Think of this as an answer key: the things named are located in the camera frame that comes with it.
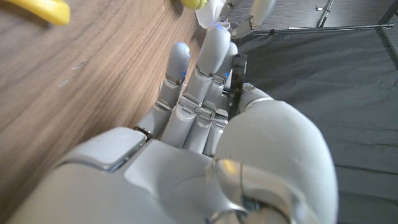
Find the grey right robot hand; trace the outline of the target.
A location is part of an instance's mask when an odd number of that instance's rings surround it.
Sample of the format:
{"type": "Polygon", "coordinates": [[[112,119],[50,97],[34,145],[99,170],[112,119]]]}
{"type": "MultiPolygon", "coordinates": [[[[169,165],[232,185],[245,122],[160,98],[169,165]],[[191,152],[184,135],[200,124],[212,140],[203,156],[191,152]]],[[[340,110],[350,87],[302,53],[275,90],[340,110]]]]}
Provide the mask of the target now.
{"type": "Polygon", "coordinates": [[[239,58],[208,29],[196,66],[172,46],[158,100],[139,124],[78,145],[11,223],[336,223],[338,183],[304,114],[250,83],[225,89],[239,58]]]}

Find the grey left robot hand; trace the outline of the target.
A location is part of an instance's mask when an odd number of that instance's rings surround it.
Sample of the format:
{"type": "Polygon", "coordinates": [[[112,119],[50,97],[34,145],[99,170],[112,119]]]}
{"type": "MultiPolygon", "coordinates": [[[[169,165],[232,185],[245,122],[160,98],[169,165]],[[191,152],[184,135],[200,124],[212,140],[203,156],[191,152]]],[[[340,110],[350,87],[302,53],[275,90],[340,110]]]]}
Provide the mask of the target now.
{"type": "MultiPolygon", "coordinates": [[[[227,22],[228,17],[243,0],[227,0],[221,8],[218,16],[219,22],[227,22]]],[[[276,0],[254,0],[247,18],[242,22],[229,22],[231,35],[234,39],[241,39],[255,31],[270,16],[276,0]]]]}

